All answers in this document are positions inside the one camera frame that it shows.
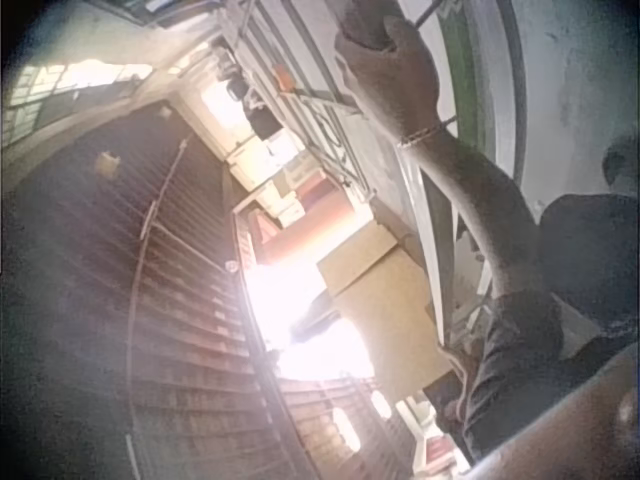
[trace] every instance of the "wrist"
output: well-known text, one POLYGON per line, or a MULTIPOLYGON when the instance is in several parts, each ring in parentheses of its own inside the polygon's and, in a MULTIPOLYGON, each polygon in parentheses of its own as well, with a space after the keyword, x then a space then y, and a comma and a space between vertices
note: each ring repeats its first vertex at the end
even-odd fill
POLYGON ((397 143, 397 147, 402 150, 411 149, 417 145, 424 144, 430 139, 442 137, 448 134, 447 125, 455 121, 456 117, 451 117, 444 122, 440 120, 429 122, 426 127, 417 129, 409 135, 403 135, 397 143))

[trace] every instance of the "sunlight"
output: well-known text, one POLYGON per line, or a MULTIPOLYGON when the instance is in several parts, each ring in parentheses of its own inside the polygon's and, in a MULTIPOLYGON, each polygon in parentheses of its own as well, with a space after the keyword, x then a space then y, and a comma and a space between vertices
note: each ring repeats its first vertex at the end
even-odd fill
POLYGON ((360 443, 360 437, 356 433, 349 417, 341 408, 333 409, 333 423, 336 424, 344 443, 347 444, 347 447, 351 449, 353 452, 360 451, 362 444, 360 443))
POLYGON ((281 349, 289 330, 326 288, 315 264, 257 265, 245 274, 247 290, 265 343, 281 349))
POLYGON ((311 340, 286 349, 280 355, 278 367, 284 378, 308 381, 347 375, 370 378, 375 373, 362 337, 344 319, 311 340))
POLYGON ((382 392, 380 392, 380 390, 375 390, 371 394, 371 403, 373 403, 373 406, 382 418, 384 418, 385 420, 391 418, 391 406, 387 402, 387 399, 384 398, 384 395, 382 395, 382 392))

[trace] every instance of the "sleeve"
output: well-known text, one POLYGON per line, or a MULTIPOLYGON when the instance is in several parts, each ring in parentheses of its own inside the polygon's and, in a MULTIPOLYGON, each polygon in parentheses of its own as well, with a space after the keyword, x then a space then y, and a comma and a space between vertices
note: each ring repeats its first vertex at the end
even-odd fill
POLYGON ((474 457, 488 453, 501 437, 508 438, 527 423, 525 410, 531 409, 518 412, 509 397, 520 397, 514 392, 526 390, 527 384, 536 383, 534 379, 558 364, 562 343, 559 306, 549 293, 518 292, 494 302, 465 421, 465 439, 474 457), (505 411, 506 404, 516 411, 505 411), (500 425, 487 425, 488 418, 493 419, 490 424, 500 425))

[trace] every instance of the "window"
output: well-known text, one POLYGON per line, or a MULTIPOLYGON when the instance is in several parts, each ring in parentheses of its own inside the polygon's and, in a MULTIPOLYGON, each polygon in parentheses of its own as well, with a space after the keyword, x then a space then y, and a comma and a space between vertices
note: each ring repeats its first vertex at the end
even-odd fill
POLYGON ((380 392, 379 390, 375 390, 371 394, 371 403, 373 403, 373 406, 382 418, 384 418, 385 420, 391 418, 391 407, 389 406, 387 399, 384 398, 384 395, 382 395, 382 392, 380 392))
POLYGON ((9 106, 2 115, 2 146, 32 133, 43 102, 49 97, 87 87, 144 80, 153 68, 146 64, 111 65, 100 60, 85 60, 70 65, 36 67, 27 65, 11 92, 9 106))
POLYGON ((340 436, 344 440, 344 443, 351 449, 352 452, 360 451, 362 444, 360 443, 360 437, 356 433, 353 425, 349 421, 349 417, 341 408, 333 409, 333 423, 336 424, 340 436))

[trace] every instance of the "dark shirt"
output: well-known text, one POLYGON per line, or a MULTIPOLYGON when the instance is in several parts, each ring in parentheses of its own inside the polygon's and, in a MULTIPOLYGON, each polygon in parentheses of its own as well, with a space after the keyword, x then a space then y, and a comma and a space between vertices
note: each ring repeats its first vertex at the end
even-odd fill
POLYGON ((598 338, 560 361, 563 336, 551 295, 521 292, 495 302, 471 391, 464 438, 476 461, 590 378, 633 339, 598 338))

